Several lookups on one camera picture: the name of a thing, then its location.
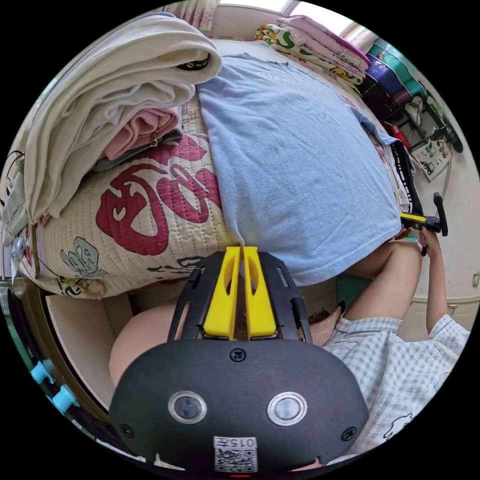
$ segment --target light blue clip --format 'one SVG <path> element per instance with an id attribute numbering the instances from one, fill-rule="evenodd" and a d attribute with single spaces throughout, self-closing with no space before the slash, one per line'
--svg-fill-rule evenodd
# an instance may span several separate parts
<path id="1" fill-rule="evenodd" d="M 41 384 L 45 379 L 48 379 L 51 384 L 55 383 L 50 375 L 52 371 L 51 363 L 48 360 L 39 361 L 31 370 L 31 376 L 38 383 Z"/>
<path id="2" fill-rule="evenodd" d="M 72 405 L 79 406 L 74 394 L 66 385 L 62 385 L 60 391 L 51 399 L 57 409 L 64 414 Z"/>

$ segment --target person's knee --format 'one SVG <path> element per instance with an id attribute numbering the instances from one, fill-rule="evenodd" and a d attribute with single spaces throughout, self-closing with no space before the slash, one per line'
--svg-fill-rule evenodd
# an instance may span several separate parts
<path id="1" fill-rule="evenodd" d="M 395 240 L 392 242 L 392 254 L 405 262 L 410 268 L 420 270 L 422 268 L 422 252 L 417 245 L 412 241 Z"/>

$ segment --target folded white towel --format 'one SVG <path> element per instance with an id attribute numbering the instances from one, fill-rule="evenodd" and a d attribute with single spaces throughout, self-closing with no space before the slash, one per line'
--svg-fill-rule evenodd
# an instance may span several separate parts
<path id="1" fill-rule="evenodd" d="M 28 134 L 29 220 L 58 218 L 83 176 L 137 112 L 184 104 L 195 85 L 214 77 L 221 66 L 207 37 L 183 20 L 158 13 L 132 21 L 89 50 L 44 99 Z"/>

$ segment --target window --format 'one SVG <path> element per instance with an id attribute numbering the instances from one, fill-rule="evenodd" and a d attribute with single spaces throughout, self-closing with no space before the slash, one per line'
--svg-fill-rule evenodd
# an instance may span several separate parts
<path id="1" fill-rule="evenodd" d="M 353 20 L 346 16 L 340 15 L 335 11 L 327 10 L 322 6 L 313 5 L 307 1 L 301 1 L 298 6 L 292 10 L 290 15 L 306 15 L 337 35 L 340 35 L 353 23 Z"/>
<path id="2" fill-rule="evenodd" d="M 271 10 L 272 12 L 283 12 L 291 0 L 220 0 L 220 5 L 241 5 L 243 7 L 257 7 L 259 9 Z"/>
<path id="3" fill-rule="evenodd" d="M 220 5 L 239 5 L 257 7 L 282 15 L 306 15 L 319 24 L 324 25 L 334 34 L 340 35 L 353 20 L 322 6 L 307 1 L 296 0 L 220 0 Z"/>

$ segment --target folded pink cloth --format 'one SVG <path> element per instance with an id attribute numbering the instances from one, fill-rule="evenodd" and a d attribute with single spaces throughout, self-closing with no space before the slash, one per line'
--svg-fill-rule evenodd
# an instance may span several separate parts
<path id="1" fill-rule="evenodd" d="M 182 130 L 182 108 L 146 108 L 132 119 L 113 137 L 100 158 L 115 160 L 125 152 L 160 140 L 173 130 Z"/>
<path id="2" fill-rule="evenodd" d="M 311 37 L 313 40 L 323 44 L 333 53 L 340 55 L 347 62 L 361 71 L 370 67 L 371 62 L 368 57 L 355 45 L 336 35 L 327 27 L 317 23 L 306 15 L 292 15 L 285 18 L 277 18 L 277 22 L 290 25 Z"/>

